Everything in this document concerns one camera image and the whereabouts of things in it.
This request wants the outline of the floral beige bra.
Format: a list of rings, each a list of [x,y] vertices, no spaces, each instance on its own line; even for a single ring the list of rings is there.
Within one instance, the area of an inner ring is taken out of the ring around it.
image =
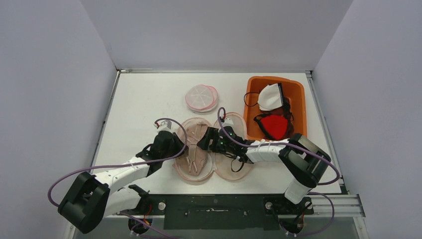
[[[212,127],[215,127],[215,128],[220,128],[220,126],[218,125],[217,122],[215,122],[214,124],[211,124],[209,122],[209,124],[210,124],[209,126],[212,126]],[[208,180],[215,173],[220,178],[222,178],[224,180],[237,181],[237,180],[244,178],[253,169],[253,166],[251,164],[241,163],[238,160],[231,159],[231,158],[229,158],[225,155],[218,154],[218,153],[215,153],[215,152],[210,152],[210,151],[207,151],[207,152],[209,153],[209,155],[212,158],[212,173],[206,180]],[[202,184],[203,182],[206,181],[206,180],[204,180],[204,181],[200,181],[200,182],[191,182],[191,181],[187,181],[185,179],[183,179],[183,180],[186,181],[186,182],[189,182],[191,184]]]

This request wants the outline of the orange plastic basin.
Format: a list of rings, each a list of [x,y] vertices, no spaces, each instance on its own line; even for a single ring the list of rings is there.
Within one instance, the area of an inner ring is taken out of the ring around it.
[[[307,127],[307,111],[306,111],[306,97],[303,85],[298,81],[290,79],[275,77],[275,76],[254,76],[248,80],[246,92],[244,96],[245,107],[243,118],[246,122],[247,135],[249,139],[262,139],[264,133],[259,128],[257,122],[253,119],[255,116],[261,114],[259,106],[257,105],[258,93],[267,85],[281,83],[284,93],[291,106],[293,114],[293,128],[295,133],[300,133],[308,136]]]

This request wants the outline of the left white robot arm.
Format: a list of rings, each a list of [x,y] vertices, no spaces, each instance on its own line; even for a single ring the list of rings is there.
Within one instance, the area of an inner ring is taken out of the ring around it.
[[[158,171],[164,161],[187,150],[187,138],[160,131],[154,141],[124,164],[104,166],[104,171],[81,172],[58,205],[58,213],[87,234],[104,217],[131,209],[140,215],[147,211],[146,191],[133,184]]]

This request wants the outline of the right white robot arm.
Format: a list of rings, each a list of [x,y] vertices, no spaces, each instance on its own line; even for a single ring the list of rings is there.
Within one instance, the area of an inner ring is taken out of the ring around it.
[[[289,214],[301,207],[302,199],[315,188],[330,158],[300,133],[281,141],[246,140],[231,126],[208,127],[197,146],[245,164],[261,162],[283,163],[293,176],[281,200],[282,209]]]

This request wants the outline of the dark red bra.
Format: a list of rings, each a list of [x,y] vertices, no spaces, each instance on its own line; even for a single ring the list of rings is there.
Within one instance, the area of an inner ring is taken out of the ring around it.
[[[275,140],[282,140],[291,137],[294,132],[290,100],[283,97],[283,105],[271,111],[271,135]]]

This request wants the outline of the white mesh pink-trimmed laundry bag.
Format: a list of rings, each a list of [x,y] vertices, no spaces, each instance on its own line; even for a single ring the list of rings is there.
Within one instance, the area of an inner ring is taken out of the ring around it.
[[[212,86],[196,85],[185,94],[185,102],[187,107],[195,112],[209,112],[218,105],[218,92]]]

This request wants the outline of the beige pink bra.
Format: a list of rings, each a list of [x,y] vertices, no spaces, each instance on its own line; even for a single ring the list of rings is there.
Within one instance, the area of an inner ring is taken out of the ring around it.
[[[211,156],[197,146],[209,125],[209,122],[202,118],[191,118],[182,123],[188,135],[187,151],[175,159],[173,166],[187,181],[204,181],[212,173]]]

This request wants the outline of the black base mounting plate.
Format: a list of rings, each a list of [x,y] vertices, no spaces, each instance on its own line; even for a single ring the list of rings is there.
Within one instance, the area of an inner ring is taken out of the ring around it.
[[[172,195],[150,194],[134,208],[133,216],[163,217],[166,230],[279,229],[279,217],[297,223],[301,215],[314,214],[305,197],[298,204],[283,194]]]

